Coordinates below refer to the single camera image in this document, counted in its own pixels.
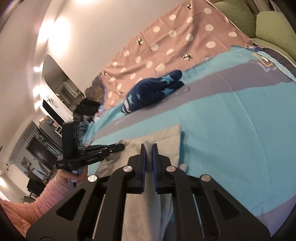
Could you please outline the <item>person's left hand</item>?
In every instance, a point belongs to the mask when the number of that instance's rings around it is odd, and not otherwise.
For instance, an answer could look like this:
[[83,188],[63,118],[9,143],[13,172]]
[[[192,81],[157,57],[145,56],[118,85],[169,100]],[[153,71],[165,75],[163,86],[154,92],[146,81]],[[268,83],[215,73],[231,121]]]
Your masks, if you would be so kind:
[[85,179],[87,179],[87,174],[88,174],[87,166],[82,168],[82,172],[77,175],[63,169],[58,169],[55,178],[64,187],[68,189],[72,189],[72,185],[69,185],[69,183],[76,181],[76,184],[80,185]]

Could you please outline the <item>pink sleeved left forearm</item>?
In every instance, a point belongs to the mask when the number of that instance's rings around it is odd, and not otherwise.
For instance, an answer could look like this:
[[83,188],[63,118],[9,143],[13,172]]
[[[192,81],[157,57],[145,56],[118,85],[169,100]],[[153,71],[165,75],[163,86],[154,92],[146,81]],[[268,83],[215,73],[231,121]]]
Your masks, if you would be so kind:
[[54,177],[34,202],[13,203],[2,199],[1,207],[14,227],[25,236],[30,226],[62,200],[69,191],[70,189],[61,185]]

